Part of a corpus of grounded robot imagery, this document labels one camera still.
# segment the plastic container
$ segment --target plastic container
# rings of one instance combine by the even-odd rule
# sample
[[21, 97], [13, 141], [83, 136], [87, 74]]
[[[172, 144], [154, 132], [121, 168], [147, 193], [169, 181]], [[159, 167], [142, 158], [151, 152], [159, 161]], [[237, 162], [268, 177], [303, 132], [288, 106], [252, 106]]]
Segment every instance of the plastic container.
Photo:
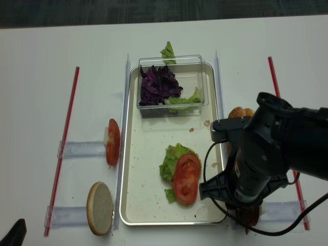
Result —
[[[195, 104], [178, 104], [178, 105], [151, 105], [140, 106], [141, 101], [141, 82], [142, 76], [140, 68], [146, 73], [149, 68], [155, 66], [165, 66], [167, 60], [174, 60], [176, 64], [167, 65], [171, 72], [175, 74], [175, 78], [179, 86], [183, 87], [180, 98], [189, 98], [197, 87], [200, 90], [200, 103]], [[138, 98], [137, 108], [143, 118], [166, 117], [166, 116], [190, 116], [199, 115], [203, 105], [208, 104], [207, 82], [205, 63], [200, 55], [176, 56], [170, 58], [142, 58], [139, 60], [138, 69]]]

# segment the dark floor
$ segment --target dark floor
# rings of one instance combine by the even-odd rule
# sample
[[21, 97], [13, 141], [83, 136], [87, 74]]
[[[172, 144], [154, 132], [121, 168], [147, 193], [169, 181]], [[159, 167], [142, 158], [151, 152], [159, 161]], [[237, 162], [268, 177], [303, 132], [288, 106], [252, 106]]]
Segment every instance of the dark floor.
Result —
[[178, 22], [328, 13], [328, 0], [0, 0], [0, 27]]

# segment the metal tray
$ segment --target metal tray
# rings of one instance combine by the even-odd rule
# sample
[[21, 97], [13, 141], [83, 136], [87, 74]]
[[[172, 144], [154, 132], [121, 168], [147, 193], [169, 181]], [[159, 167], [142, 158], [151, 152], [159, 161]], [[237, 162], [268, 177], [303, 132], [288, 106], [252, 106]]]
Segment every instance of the metal tray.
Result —
[[[167, 118], [142, 118], [137, 109], [138, 67], [130, 74], [127, 131], [123, 153], [122, 181], [119, 213], [127, 225], [191, 225], [211, 224], [224, 219], [210, 199], [183, 206], [169, 204], [164, 189], [171, 186], [159, 175], [168, 145], [183, 146], [194, 150], [203, 165], [212, 141], [206, 120], [218, 118], [213, 68], [206, 64], [209, 103], [198, 116]], [[207, 175], [213, 177], [223, 170], [220, 146], [208, 158]]]

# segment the tomato slice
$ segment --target tomato slice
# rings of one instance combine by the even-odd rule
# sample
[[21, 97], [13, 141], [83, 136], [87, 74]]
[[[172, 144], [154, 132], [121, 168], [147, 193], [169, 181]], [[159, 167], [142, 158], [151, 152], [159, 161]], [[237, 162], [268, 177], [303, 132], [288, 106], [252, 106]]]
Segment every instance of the tomato slice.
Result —
[[109, 120], [108, 137], [106, 146], [106, 161], [108, 165], [115, 166], [118, 161], [121, 136], [117, 122], [114, 119]]
[[179, 202], [191, 204], [197, 198], [200, 163], [194, 154], [180, 157], [173, 176], [173, 191]]

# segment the red rod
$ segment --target red rod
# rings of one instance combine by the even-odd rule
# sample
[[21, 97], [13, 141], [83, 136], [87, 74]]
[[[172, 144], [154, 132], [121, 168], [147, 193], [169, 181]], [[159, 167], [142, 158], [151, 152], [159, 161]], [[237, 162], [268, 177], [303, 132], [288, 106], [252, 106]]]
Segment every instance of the red rod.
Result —
[[[76, 85], [77, 85], [77, 79], [78, 79], [78, 73], [80, 71], [80, 67], [76, 67], [75, 70], [75, 76], [74, 76], [74, 82], [73, 82], [73, 87], [72, 87], [72, 92], [71, 92], [71, 99], [70, 103], [68, 105], [68, 110], [67, 110], [67, 115], [66, 115], [66, 122], [65, 122], [65, 127], [64, 127], [64, 133], [63, 133], [63, 138], [61, 139], [61, 142], [66, 141], [67, 133], [68, 133], [68, 126], [70, 124], [70, 118], [71, 118], [71, 113], [72, 113], [72, 108], [73, 108], [73, 101], [74, 101], [74, 95], [75, 95], [75, 90], [76, 90]], [[52, 194], [51, 194], [51, 199], [50, 199], [50, 210], [48, 211], [48, 223], [45, 228], [45, 233], [44, 236], [47, 237], [49, 235], [50, 231], [50, 224], [51, 224], [51, 217], [52, 217], [52, 209], [55, 204], [55, 198], [56, 198], [56, 191], [57, 191], [57, 186], [58, 186], [58, 180], [59, 180], [59, 174], [60, 174], [60, 168], [62, 167], [62, 158], [58, 158], [57, 162], [57, 169], [56, 169], [56, 174], [55, 174], [55, 180], [53, 182], [53, 187], [52, 187]]]
[[[275, 67], [273, 66], [273, 61], [272, 61], [271, 56], [268, 57], [268, 61], [269, 61], [269, 66], [270, 66], [270, 71], [271, 71], [271, 76], [272, 76], [272, 81], [273, 81], [273, 86], [275, 88], [276, 96], [280, 98], [278, 81], [277, 81]], [[293, 175], [294, 175], [294, 178], [296, 178], [297, 174], [295, 171], [293, 171]], [[300, 203], [301, 211], [303, 212], [305, 210], [305, 207], [304, 207], [304, 203], [303, 203], [303, 194], [302, 194], [301, 184], [300, 184], [299, 180], [296, 182], [296, 191], [297, 191], [297, 196], [298, 196], [298, 200]], [[310, 225], [307, 223], [306, 219], [303, 224], [304, 224], [305, 230], [310, 229], [310, 227], [309, 227]]]

